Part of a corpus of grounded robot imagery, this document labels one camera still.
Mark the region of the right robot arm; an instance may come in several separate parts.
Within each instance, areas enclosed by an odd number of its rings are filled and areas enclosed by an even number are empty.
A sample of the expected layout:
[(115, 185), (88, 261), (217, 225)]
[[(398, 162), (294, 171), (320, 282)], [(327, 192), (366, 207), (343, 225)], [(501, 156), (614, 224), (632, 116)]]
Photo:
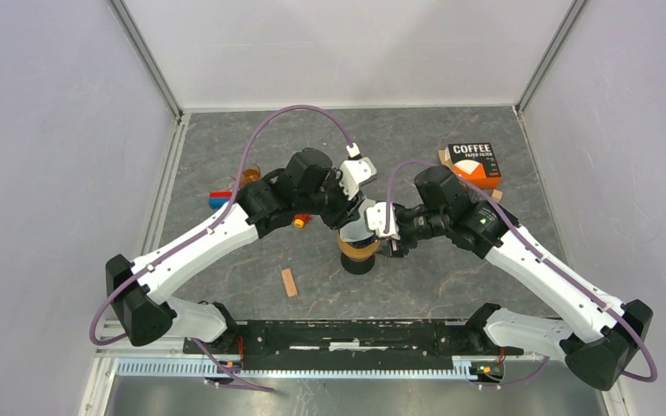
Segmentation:
[(581, 277), (493, 197), (447, 167), (426, 164), (414, 184), (422, 201), (414, 208), (396, 205), (387, 190), (378, 236), (394, 242), (396, 252), (447, 237), (516, 278), (558, 313), (551, 320), (485, 304), (466, 331), (474, 352), (513, 347), (560, 359), (582, 382), (601, 391), (622, 376), (657, 380), (657, 364), (645, 343), (653, 317), (646, 303), (623, 302)]

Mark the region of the orange glass carafe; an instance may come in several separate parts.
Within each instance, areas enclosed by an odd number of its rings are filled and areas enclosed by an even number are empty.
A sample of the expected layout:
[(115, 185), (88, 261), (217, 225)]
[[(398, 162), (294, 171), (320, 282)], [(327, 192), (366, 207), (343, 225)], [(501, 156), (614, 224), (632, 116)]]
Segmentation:
[(262, 172), (258, 165), (253, 163), (246, 163), (243, 166), (242, 172), (239, 175), (239, 187), (250, 184), (251, 182), (261, 179)]

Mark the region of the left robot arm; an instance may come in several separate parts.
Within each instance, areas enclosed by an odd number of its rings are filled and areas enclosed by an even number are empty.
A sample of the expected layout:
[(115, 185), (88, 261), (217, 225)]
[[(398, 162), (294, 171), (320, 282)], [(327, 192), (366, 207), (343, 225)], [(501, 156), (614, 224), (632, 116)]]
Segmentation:
[(355, 156), (335, 168), (314, 148), (294, 153), (284, 168), (252, 181), (206, 221), (144, 256), (123, 255), (106, 264), (108, 300), (128, 339), (143, 347), (164, 336), (196, 338), (217, 353), (237, 344), (238, 331), (219, 303), (193, 303), (174, 292), (222, 257), (299, 214), (318, 216), (332, 230), (361, 217), (362, 185), (376, 176), (370, 159)]

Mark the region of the light wooden ring holder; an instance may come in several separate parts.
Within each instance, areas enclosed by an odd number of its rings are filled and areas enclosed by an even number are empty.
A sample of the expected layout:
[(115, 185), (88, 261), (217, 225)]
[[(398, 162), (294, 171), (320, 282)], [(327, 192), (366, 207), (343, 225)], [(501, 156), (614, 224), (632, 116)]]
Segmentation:
[(345, 257), (359, 263), (369, 260), (380, 248), (380, 240), (376, 237), (355, 242), (346, 242), (339, 237), (337, 243)]

